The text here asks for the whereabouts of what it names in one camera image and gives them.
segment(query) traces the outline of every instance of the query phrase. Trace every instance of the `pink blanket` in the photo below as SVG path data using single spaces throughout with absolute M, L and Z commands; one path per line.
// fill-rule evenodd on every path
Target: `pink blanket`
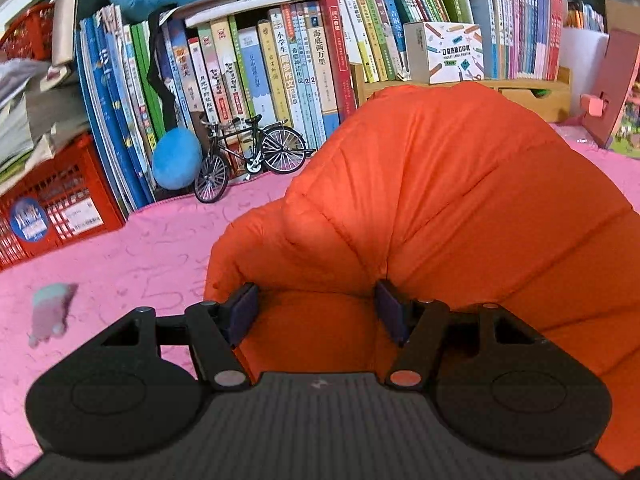
M 563 137 L 581 131 L 563 130 Z M 598 166 L 640 211 L 640 161 L 568 140 Z M 245 211 L 282 196 L 290 176 L 265 175 L 232 188 L 213 205 L 193 197 L 150 206 L 118 232 L 94 238 L 0 273 L 0 461 L 19 473 L 40 454 L 24 415 L 31 383 L 100 330 L 136 306 L 152 306 L 160 316 L 180 314 L 202 299 L 213 242 Z M 68 332 L 32 350 L 31 297 L 44 285 L 77 283 Z M 184 348 L 163 356 L 191 368 Z

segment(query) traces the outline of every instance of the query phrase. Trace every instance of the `miniature black bicycle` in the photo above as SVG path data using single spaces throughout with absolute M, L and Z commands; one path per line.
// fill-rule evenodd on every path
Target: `miniature black bicycle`
M 214 203 L 225 192 L 231 176 L 231 167 L 225 153 L 244 163 L 248 176 L 260 173 L 262 169 L 287 174 L 302 167 L 308 154 L 303 136 L 285 126 L 285 121 L 261 128 L 258 126 L 261 119 L 260 114 L 245 119 L 248 127 L 240 130 L 236 129 L 241 123 L 240 118 L 235 118 L 231 124 L 224 126 L 200 120 L 209 129 L 209 149 L 194 182 L 195 195 L 200 202 Z M 238 153 L 229 148 L 229 138 L 239 136 L 242 139 L 242 134 L 249 132 L 252 146 L 248 156 L 242 151 Z

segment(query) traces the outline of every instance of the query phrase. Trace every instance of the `red plastic basket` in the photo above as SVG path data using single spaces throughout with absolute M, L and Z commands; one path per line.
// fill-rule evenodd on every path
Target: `red plastic basket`
M 54 4 L 39 4 L 16 18 L 0 40 L 7 59 L 51 59 Z
M 0 197 L 0 270 L 123 225 L 94 140 L 82 134 Z

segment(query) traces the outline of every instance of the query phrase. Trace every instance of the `bicycle wheel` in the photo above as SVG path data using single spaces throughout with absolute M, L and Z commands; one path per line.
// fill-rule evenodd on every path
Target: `bicycle wheel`
M 193 183 L 196 198 L 203 204 L 211 204 L 220 199 L 229 183 L 229 163 L 220 152 L 207 155 Z
M 273 173 L 293 173 L 305 162 L 305 139 L 293 128 L 273 126 L 264 131 L 260 152 L 264 165 Z

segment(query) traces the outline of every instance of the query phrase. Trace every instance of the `orange puffer fabric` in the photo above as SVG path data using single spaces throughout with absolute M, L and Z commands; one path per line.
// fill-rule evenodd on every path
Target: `orange puffer fabric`
M 371 98 L 286 195 L 213 246 L 206 299 L 260 286 L 238 350 L 266 370 L 372 370 L 397 349 L 372 288 L 453 308 L 497 301 L 609 387 L 599 455 L 640 464 L 640 218 L 539 117 L 477 83 Z

